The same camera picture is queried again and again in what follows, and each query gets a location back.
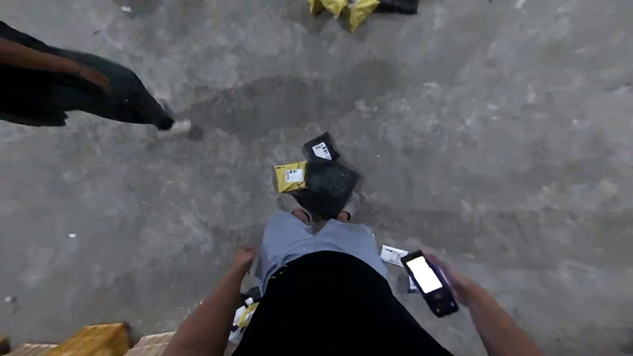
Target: concrete floor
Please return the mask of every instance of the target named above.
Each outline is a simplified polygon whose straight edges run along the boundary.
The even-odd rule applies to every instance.
[[[364,175],[357,220],[379,243],[444,256],[550,355],[633,354],[632,2],[423,0],[350,34],[304,1],[122,1],[0,13],[134,69],[203,134],[163,142],[83,113],[0,122],[0,296],[16,297],[0,333],[14,343],[97,322],[175,329],[261,239],[272,166],[327,130]],[[435,318],[389,270],[442,345],[485,354],[465,310]]]

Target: foot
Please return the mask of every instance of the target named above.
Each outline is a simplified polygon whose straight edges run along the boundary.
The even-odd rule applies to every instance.
[[[158,131],[158,137],[173,137],[179,135],[186,135],[191,131],[191,121],[188,119],[179,120],[173,123],[169,130]]]
[[[277,197],[277,207],[283,212],[293,214],[304,224],[312,221],[312,215],[310,215],[310,212],[304,209],[297,199],[295,199],[295,197],[291,194],[279,194]]]
[[[342,222],[349,222],[356,214],[359,206],[360,195],[358,195],[357,192],[353,191],[352,195],[349,196],[348,202],[345,203],[343,210],[341,210],[339,216],[336,219]]]

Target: black plastic mailer bag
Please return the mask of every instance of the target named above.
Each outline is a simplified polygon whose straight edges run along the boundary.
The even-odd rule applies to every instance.
[[[420,0],[380,0],[378,12],[413,15],[418,13],[419,3]]]
[[[341,155],[334,149],[332,138],[328,132],[311,139],[303,148],[308,152],[310,160],[319,160],[321,158],[328,161],[336,161]]]
[[[336,219],[351,196],[360,175],[326,160],[308,162],[307,189],[297,192],[299,203],[324,219]]]

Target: sneaker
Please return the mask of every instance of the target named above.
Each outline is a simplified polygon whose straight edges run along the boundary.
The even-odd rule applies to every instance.
[[[349,196],[348,202],[345,203],[342,212],[346,212],[349,214],[349,219],[351,220],[356,214],[358,207],[360,206],[360,195],[357,192],[353,191],[352,195]]]
[[[277,197],[277,207],[279,210],[287,213],[292,213],[293,210],[299,208],[308,216],[308,222],[312,222],[312,214],[302,207],[292,194],[279,194]]]
[[[191,121],[188,119],[179,120],[173,123],[169,130],[158,131],[158,137],[173,137],[178,135],[186,135],[191,131]]]

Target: black shirt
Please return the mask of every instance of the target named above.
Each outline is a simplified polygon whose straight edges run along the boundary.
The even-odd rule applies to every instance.
[[[233,353],[255,354],[451,355],[378,272],[334,251],[302,256],[271,278]]]

